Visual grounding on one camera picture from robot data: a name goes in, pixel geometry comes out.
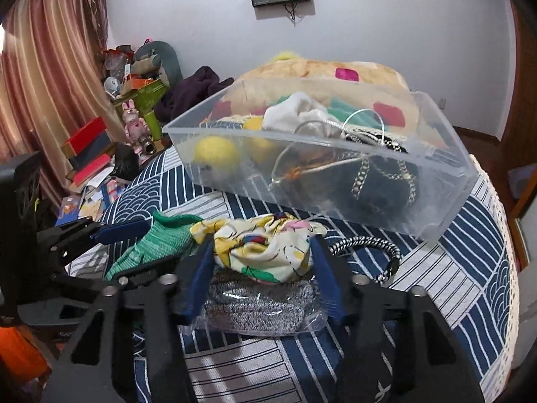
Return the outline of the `red striped curtain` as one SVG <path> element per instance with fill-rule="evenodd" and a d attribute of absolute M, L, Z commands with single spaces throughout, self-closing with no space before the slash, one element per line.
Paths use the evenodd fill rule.
<path fill-rule="evenodd" d="M 42 152 L 40 185 L 58 207 L 65 141 L 95 118 L 113 140 L 125 137 L 102 85 L 106 0 L 16 0 L 2 27 L 1 158 Z"/>

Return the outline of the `green knitted sock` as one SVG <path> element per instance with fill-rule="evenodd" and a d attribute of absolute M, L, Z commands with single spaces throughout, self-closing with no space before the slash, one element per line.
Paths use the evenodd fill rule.
<path fill-rule="evenodd" d="M 190 229 L 202 217 L 192 214 L 168 216 L 160 211 L 153 213 L 153 224 L 137 243 L 127 249 L 107 271 L 105 280 L 116 274 L 134 269 L 168 256 L 188 255 L 195 247 Z"/>

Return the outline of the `green cardboard storage box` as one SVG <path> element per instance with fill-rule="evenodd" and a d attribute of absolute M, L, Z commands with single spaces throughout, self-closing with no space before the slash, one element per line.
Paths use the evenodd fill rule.
<path fill-rule="evenodd" d="M 119 96 L 113 101 L 115 111 L 121 117 L 123 114 L 122 104 L 132 99 L 138 112 L 143 115 L 154 109 L 156 103 L 165 95 L 168 87 L 159 79 L 148 85 L 141 87 L 139 90 L 131 90 L 125 96 Z"/>

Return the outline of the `black chain pattern bag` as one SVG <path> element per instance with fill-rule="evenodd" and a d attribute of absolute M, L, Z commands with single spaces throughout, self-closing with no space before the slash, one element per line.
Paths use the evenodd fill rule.
<path fill-rule="evenodd" d="M 399 158 L 339 151 L 312 173 L 343 214 L 396 217 L 419 195 L 418 168 Z"/>

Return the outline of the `grey green plush toy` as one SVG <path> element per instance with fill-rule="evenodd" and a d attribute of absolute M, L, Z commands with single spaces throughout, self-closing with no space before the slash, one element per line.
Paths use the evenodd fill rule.
<path fill-rule="evenodd" d="M 177 53 L 164 41 L 149 41 L 137 49 L 131 73 L 146 78 L 157 76 L 167 87 L 183 79 Z"/>

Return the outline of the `clear plastic storage box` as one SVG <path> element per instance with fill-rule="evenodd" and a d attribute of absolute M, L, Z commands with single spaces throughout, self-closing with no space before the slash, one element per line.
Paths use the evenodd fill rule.
<path fill-rule="evenodd" d="M 478 178 L 433 100 L 400 86 L 244 79 L 164 130 L 195 184 L 424 239 Z"/>

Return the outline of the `dark purple clothing pile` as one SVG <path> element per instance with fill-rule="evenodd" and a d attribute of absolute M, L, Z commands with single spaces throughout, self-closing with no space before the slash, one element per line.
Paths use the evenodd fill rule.
<path fill-rule="evenodd" d="M 233 77 L 221 79 L 212 68 L 204 65 L 161 96 L 154 106 L 156 119 L 160 123 L 169 123 L 210 96 L 231 86 L 234 81 Z"/>

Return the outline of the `yellow cartoon print cloth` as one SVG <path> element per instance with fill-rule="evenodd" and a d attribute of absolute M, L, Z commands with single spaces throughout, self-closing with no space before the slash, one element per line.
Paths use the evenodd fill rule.
<path fill-rule="evenodd" d="M 198 243 L 213 238 L 216 264 L 264 284 L 290 283 L 313 266 L 310 240 L 326 236 L 327 228 L 286 212 L 248 219 L 210 219 L 190 229 Z"/>

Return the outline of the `beige blanket with coloured squares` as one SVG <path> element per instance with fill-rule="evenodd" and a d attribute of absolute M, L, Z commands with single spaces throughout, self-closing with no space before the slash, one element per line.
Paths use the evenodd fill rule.
<path fill-rule="evenodd" d="M 403 136 L 418 127 L 419 108 L 404 77 L 396 70 L 372 62 L 298 57 L 263 64 L 239 77 L 222 94 L 207 119 L 261 116 L 269 106 L 299 91 L 321 103 L 341 122 L 360 109 L 362 112 L 350 124 L 385 126 Z"/>

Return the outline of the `green bottle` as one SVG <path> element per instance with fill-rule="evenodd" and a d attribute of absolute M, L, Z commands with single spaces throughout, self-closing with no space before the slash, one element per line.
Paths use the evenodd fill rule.
<path fill-rule="evenodd" d="M 156 118 L 155 112 L 153 110 L 147 112 L 144 114 L 144 119 L 147 123 L 153 140 L 160 140 L 162 138 L 162 128 L 158 119 Z"/>

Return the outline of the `white sock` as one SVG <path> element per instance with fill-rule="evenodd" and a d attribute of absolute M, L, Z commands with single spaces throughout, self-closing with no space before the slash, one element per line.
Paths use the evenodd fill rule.
<path fill-rule="evenodd" d="M 337 122 L 321 103 L 305 93 L 295 92 L 266 110 L 261 128 L 308 136 L 336 136 L 340 130 L 326 121 Z"/>

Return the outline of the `yellow haired felt doll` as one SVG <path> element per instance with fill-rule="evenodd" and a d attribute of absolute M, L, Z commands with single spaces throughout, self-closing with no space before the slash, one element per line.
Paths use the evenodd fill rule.
<path fill-rule="evenodd" d="M 214 177 L 228 177 L 248 164 L 266 169 L 274 165 L 282 148 L 274 140 L 265 137 L 232 137 L 229 130 L 262 131 L 262 116 L 232 116 L 207 121 L 201 128 L 219 129 L 201 137 L 193 148 L 192 163 L 200 169 L 211 172 Z"/>

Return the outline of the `yellow round chair back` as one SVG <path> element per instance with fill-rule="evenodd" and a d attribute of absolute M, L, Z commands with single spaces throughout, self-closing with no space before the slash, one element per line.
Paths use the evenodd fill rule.
<path fill-rule="evenodd" d="M 299 55 L 290 51 L 280 52 L 271 59 L 271 62 L 288 61 L 299 58 Z"/>

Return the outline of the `blue white patterned tablecloth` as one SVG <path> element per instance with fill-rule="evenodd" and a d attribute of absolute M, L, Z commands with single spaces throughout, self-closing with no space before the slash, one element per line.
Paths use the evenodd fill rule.
<path fill-rule="evenodd" d="M 254 337 L 204 324 L 180 338 L 200 402 L 456 401 L 473 384 L 495 402 L 510 375 L 519 291 L 503 205 L 481 172 L 436 242 L 375 230 L 402 252 L 343 249 L 368 227 L 322 217 L 312 285 L 327 319 L 319 330 Z M 329 246 L 338 250 L 330 252 Z"/>

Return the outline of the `grey fabric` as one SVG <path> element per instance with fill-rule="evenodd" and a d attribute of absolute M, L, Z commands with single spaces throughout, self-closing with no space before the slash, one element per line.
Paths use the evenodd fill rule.
<path fill-rule="evenodd" d="M 322 330 L 327 321 L 312 278 L 268 285 L 220 269 L 211 280 L 194 328 L 282 338 Z"/>

